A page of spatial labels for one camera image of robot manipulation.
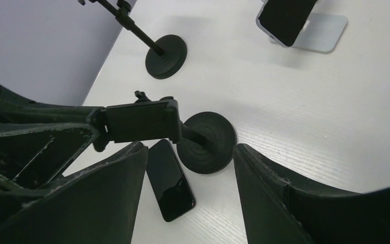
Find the circular base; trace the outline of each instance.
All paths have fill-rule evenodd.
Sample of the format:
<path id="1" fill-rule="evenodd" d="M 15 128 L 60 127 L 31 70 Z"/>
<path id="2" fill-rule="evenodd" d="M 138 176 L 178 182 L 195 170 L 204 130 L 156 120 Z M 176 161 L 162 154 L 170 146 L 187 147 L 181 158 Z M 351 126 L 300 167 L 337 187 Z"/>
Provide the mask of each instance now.
<path id="1" fill-rule="evenodd" d="M 157 55 L 149 49 L 146 56 L 147 72 L 156 79 L 166 79 L 182 67 L 187 55 L 186 43 L 179 36 L 166 35 L 155 42 L 165 54 Z"/>
<path id="2" fill-rule="evenodd" d="M 212 144 L 209 148 L 202 148 L 182 138 L 177 144 L 177 153 L 184 166 L 199 174 L 211 174 L 230 163 L 237 136 L 226 118 L 217 113 L 202 112 L 190 117 L 184 124 L 206 136 Z"/>

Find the gray wall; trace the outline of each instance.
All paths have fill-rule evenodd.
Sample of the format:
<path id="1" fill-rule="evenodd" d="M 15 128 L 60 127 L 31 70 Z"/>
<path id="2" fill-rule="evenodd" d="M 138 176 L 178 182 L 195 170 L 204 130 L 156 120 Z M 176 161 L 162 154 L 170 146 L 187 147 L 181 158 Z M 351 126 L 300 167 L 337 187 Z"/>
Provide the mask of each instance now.
<path id="1" fill-rule="evenodd" d="M 122 29 L 86 2 L 0 0 L 0 84 L 33 100 L 81 105 Z"/>

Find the smartphone screen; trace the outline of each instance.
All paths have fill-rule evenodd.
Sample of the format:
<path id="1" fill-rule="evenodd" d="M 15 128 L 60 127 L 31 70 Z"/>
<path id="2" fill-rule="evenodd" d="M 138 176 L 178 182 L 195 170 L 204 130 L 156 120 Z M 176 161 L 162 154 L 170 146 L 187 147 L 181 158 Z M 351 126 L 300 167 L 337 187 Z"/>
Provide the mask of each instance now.
<path id="1" fill-rule="evenodd" d="M 258 24 L 285 46 L 292 46 L 317 0 L 267 0 Z"/>
<path id="2" fill-rule="evenodd" d="M 146 171 L 165 221 L 175 220 L 195 207 L 192 190 L 168 140 L 149 149 Z"/>

